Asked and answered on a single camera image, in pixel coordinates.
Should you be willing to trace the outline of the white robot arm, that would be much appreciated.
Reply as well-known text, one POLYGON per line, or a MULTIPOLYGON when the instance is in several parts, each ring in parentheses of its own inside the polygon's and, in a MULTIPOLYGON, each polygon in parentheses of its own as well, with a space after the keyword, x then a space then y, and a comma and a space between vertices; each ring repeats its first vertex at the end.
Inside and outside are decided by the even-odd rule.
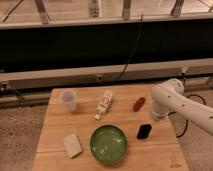
POLYGON ((174 111, 213 135, 213 108, 184 97, 183 92, 184 85, 179 79, 155 85, 150 91, 150 116, 160 120, 174 111))

